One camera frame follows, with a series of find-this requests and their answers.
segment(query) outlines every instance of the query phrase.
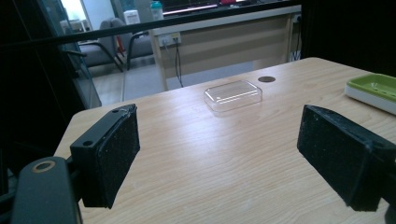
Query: green tray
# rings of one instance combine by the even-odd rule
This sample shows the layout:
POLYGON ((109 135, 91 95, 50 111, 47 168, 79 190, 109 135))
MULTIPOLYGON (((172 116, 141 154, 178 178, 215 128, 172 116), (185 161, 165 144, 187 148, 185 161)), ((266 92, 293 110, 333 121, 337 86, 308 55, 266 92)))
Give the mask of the green tray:
POLYGON ((348 81, 346 95, 396 114, 396 77, 368 74, 348 81))

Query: chair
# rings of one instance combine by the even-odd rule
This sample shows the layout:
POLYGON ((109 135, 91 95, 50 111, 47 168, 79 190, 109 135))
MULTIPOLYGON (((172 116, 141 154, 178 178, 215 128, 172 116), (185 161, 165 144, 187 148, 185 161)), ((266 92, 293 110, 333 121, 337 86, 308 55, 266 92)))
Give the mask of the chair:
MULTIPOLYGON (((111 19, 102 21, 100 25, 101 30, 108 28, 111 28, 111 19)), ((79 48, 82 53, 87 55, 84 57, 87 67, 114 63, 120 71, 123 72, 120 65, 114 59, 117 58, 119 62, 123 64, 118 55, 116 39, 114 36, 100 37, 97 41, 79 44, 79 48)))
MULTIPOLYGON (((121 27, 125 25, 125 22, 119 18, 113 18, 111 20, 112 27, 121 27)), ((127 33, 120 35, 122 45, 127 50, 127 68, 130 68, 130 61, 134 58, 149 56, 153 54, 151 39, 149 32, 139 32, 137 34, 127 33)))

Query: wooden table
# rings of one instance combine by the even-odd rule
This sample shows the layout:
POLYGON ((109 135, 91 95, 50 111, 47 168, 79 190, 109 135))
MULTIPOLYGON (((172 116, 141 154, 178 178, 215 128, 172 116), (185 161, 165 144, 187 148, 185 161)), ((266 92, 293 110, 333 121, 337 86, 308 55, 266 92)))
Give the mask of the wooden table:
POLYGON ((83 111, 56 155, 67 158, 106 112, 134 103, 141 150, 111 210, 80 204, 84 223, 385 223, 385 201, 377 212, 346 207, 296 147, 305 104, 396 143, 394 115, 344 95, 367 73, 311 58, 83 111), (262 89, 262 102, 213 113, 205 89, 241 79, 262 89))

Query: clear plastic container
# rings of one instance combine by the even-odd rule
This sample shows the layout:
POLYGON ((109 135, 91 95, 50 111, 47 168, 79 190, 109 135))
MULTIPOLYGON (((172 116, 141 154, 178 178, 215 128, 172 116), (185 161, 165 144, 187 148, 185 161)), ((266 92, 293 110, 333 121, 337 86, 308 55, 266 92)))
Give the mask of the clear plastic container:
POLYGON ((262 101, 262 89, 246 80, 209 88, 204 92, 205 102, 216 112, 224 112, 262 101))

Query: wire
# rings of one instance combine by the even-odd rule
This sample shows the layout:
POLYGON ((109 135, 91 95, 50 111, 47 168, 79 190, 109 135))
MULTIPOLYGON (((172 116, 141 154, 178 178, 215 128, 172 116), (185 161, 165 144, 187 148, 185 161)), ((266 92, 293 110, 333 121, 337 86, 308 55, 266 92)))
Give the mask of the wire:
POLYGON ((180 83, 181 88, 183 88, 184 86, 183 86, 183 81, 181 80, 181 62, 180 62, 180 51, 178 50, 178 39, 174 38, 174 40, 176 43, 176 58, 175 58, 176 76, 178 82, 180 83))
MULTIPOLYGON (((176 76, 177 76, 177 80, 180 83, 180 86, 183 88, 183 81, 181 80, 181 65, 180 65, 180 52, 178 51, 178 43, 177 43, 177 38, 174 38, 174 41, 176 43, 176 57, 175 57, 175 69, 176 69, 176 76)), ((170 61, 173 61, 171 52, 168 49, 168 45, 166 41, 163 41, 163 45, 165 46, 166 49, 166 53, 168 55, 168 58, 170 61)))
POLYGON ((300 46, 300 39, 301 39, 301 20, 298 20, 298 37, 297 37, 297 46, 296 50, 293 52, 293 60, 297 61, 301 57, 301 51, 297 53, 298 48, 300 46))

